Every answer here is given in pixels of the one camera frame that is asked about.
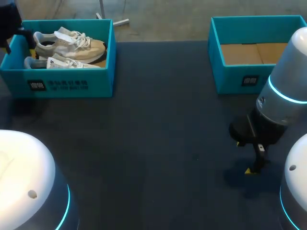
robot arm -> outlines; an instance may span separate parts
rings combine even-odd
[[[297,30],[256,100],[250,114],[237,117],[229,132],[239,146],[251,143],[256,152],[247,170],[260,173],[268,146],[275,144],[307,107],[307,27]]]

white sneaker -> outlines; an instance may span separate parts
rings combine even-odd
[[[100,68],[99,66],[84,64],[69,58],[61,57],[58,54],[48,57],[48,60],[36,60],[26,57],[24,60],[25,69],[84,69]]]
[[[44,58],[59,54],[82,63],[91,63],[106,51],[104,42],[94,40],[78,31],[69,31],[64,27],[53,34],[35,32],[33,38],[36,42],[36,53]]]

teal box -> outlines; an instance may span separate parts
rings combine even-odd
[[[107,44],[106,67],[100,69],[24,69],[24,59],[30,56],[26,39],[15,35],[11,54],[5,55],[0,75],[14,98],[94,98],[111,97],[116,61],[116,41],[112,20],[43,20],[23,21],[32,33],[52,34],[61,26],[85,33]],[[31,84],[43,84],[37,91]]]
[[[220,45],[288,43],[293,33],[307,26],[300,15],[213,17],[208,52],[218,94],[260,93],[275,64],[226,65]],[[256,85],[242,86],[246,78]]]

white cylinder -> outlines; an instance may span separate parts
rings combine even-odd
[[[0,230],[77,230],[72,193],[47,147],[0,130]]]
[[[307,229],[307,134],[291,148],[280,189],[283,230]]]
[[[259,112],[280,125],[298,119],[307,105],[307,27],[297,30],[274,67],[258,100]]]

yellow marker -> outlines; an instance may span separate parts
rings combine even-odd
[[[5,54],[7,54],[8,52],[6,52],[6,48],[0,48]]]
[[[256,172],[251,172],[251,171],[250,171],[250,168],[248,168],[248,169],[245,171],[244,174],[258,174],[258,173],[256,173]]]
[[[30,49],[30,53],[31,53],[31,57],[35,59],[36,57],[35,49]]]

